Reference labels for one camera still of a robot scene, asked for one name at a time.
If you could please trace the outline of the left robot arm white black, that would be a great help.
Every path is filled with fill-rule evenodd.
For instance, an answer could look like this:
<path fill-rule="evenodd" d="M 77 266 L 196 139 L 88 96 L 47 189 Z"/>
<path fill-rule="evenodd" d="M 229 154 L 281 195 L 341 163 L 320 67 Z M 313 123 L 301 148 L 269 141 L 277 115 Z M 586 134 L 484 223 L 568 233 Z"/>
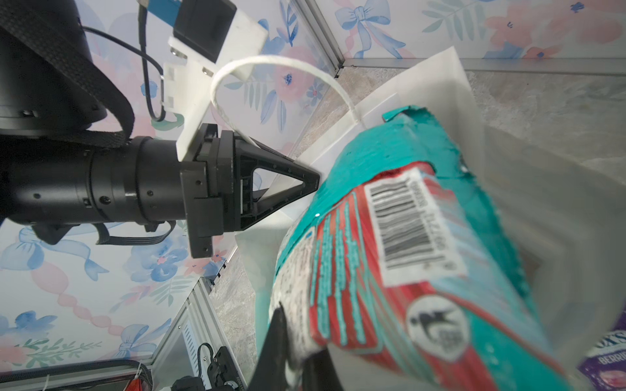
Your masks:
<path fill-rule="evenodd" d="M 254 65 L 318 68 L 266 56 L 267 31 L 230 1 L 182 1 L 170 40 L 183 65 L 159 66 L 163 107 L 184 119 L 175 141 L 134 137 L 130 102 L 97 68 L 73 1 L 1 4 L 1 218 L 59 244 L 91 224 L 101 245 L 159 244 L 187 222 L 190 253 L 315 192 L 316 171 L 203 118 L 226 76 Z"/>

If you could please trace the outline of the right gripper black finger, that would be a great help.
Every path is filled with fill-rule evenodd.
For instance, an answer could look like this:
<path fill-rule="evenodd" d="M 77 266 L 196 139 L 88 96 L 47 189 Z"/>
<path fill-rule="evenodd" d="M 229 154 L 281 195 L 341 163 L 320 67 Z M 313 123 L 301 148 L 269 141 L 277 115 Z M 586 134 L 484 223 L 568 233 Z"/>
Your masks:
<path fill-rule="evenodd" d="M 287 379 L 290 357 L 289 327 L 282 305 L 274 310 L 258 365 L 249 383 L 249 391 L 287 391 L 293 389 Z"/>

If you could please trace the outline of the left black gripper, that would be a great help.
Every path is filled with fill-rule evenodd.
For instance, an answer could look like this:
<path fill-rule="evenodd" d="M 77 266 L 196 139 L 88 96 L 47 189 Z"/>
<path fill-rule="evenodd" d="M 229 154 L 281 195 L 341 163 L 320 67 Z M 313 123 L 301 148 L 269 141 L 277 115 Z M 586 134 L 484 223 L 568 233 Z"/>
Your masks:
<path fill-rule="evenodd" d="M 194 258 L 214 254 L 213 238 L 245 230 L 318 190 L 320 174 L 231 130 L 201 125 L 180 171 Z"/>

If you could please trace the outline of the teal candy packet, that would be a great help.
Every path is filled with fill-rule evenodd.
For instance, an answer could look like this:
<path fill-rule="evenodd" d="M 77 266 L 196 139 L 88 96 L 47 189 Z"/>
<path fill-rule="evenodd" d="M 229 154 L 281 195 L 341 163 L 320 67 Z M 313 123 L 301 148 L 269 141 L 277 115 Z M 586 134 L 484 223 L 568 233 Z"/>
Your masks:
<path fill-rule="evenodd" d="M 441 389 L 566 390 L 488 194 L 407 144 L 442 135 L 407 106 L 341 152 L 277 257 L 288 363 L 333 345 Z"/>

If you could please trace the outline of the floral paper gift bag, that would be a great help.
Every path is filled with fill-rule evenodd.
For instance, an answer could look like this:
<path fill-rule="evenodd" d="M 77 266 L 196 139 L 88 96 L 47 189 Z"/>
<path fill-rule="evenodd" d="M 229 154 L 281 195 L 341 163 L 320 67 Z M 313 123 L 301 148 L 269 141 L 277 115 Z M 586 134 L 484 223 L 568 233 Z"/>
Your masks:
<path fill-rule="evenodd" d="M 470 175 L 493 201 L 520 255 L 546 335 L 559 361 L 577 366 L 608 332 L 625 303 L 625 172 L 609 175 L 567 158 L 561 148 L 486 126 L 456 51 L 400 73 L 358 103 L 299 158 L 329 175 L 341 152 L 380 126 L 387 109 L 426 109 L 443 129 L 407 144 L 445 169 Z"/>

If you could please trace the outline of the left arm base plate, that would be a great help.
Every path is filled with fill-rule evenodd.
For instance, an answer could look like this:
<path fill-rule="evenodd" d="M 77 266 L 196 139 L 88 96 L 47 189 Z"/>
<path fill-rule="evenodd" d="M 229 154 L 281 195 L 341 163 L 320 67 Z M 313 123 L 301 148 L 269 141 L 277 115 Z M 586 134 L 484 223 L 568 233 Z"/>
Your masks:
<path fill-rule="evenodd" d="M 198 376 L 184 376 L 171 386 L 172 391 L 205 391 L 205 380 L 210 390 L 246 390 L 244 381 L 225 346 L 215 353 L 205 342 L 197 349 Z"/>

